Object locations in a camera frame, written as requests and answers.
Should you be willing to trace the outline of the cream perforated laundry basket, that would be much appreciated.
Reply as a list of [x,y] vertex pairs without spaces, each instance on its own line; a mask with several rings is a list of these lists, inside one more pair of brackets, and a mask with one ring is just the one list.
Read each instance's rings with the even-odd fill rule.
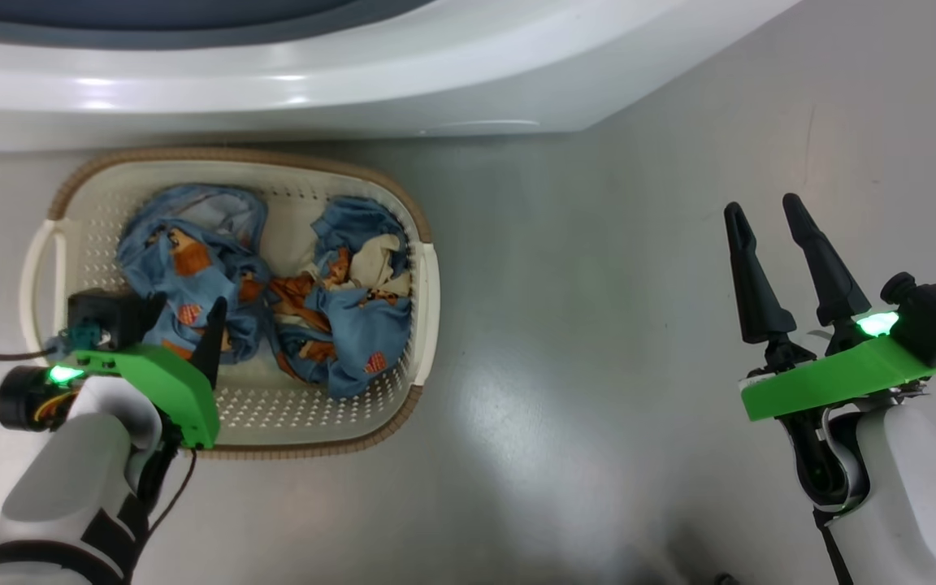
[[37,351],[66,323],[66,300],[85,288],[122,288],[115,262],[123,226],[160,190],[209,183],[249,190],[268,209],[261,252],[289,274],[309,253],[315,221],[334,197],[361,197],[386,208],[409,243],[411,338],[393,369],[359,396],[332,400],[282,373],[263,342],[248,362],[220,369],[218,459],[326,457],[368,449],[411,418],[437,352],[440,264],[430,223],[394,180],[356,164],[260,151],[177,147],[123,149],[90,159],[63,182],[26,253],[19,323]]

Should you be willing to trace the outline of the blue garment with dog print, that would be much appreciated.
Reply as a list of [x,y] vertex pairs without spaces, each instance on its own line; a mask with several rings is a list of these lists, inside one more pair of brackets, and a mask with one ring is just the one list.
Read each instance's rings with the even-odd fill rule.
[[387,208],[364,197],[331,200],[312,223],[297,271],[271,279],[271,351],[280,370],[361,395],[400,362],[411,337],[410,246]]

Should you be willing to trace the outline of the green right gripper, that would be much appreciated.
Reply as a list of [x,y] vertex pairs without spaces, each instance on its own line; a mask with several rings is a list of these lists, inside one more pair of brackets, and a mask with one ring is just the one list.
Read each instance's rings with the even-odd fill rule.
[[[782,206],[816,289],[818,322],[829,326],[869,311],[868,297],[801,197],[787,193]],[[742,340],[750,345],[785,340],[796,329],[794,315],[782,307],[759,262],[756,237],[742,206],[729,203],[724,221]],[[876,336],[857,347],[781,374],[740,381],[740,399],[750,421],[850,402],[936,375],[936,366],[926,366],[889,336],[899,320],[898,314],[865,316],[857,322],[859,331]]]

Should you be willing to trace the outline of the white front-load washing machine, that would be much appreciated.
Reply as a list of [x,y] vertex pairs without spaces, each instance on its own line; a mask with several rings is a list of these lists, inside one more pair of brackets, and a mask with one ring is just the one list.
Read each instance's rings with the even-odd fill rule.
[[287,43],[0,44],[0,152],[573,132],[799,0],[435,0]]

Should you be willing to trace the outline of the blue garment with orange print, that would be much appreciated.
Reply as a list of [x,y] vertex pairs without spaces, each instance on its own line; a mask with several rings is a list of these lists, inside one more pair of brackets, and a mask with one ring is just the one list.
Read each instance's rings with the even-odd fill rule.
[[140,297],[163,297],[142,340],[193,355],[215,302],[224,299],[220,362],[248,362],[265,336],[272,273],[260,244],[267,204],[243,188],[182,183],[161,190],[127,223],[116,249],[123,276]]

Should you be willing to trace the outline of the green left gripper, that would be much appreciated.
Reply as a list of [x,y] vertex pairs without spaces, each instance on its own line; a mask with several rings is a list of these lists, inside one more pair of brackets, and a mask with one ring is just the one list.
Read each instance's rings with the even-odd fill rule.
[[[133,290],[132,302],[132,341],[142,342],[167,307],[167,294]],[[183,448],[212,449],[222,428],[213,390],[227,312],[226,297],[216,297],[190,362],[170,349],[135,344],[118,352],[79,351],[49,366],[17,366],[0,383],[0,425],[54,431],[78,414],[79,400],[93,399],[94,389],[132,388],[149,400],[152,416],[163,415],[179,429]]]

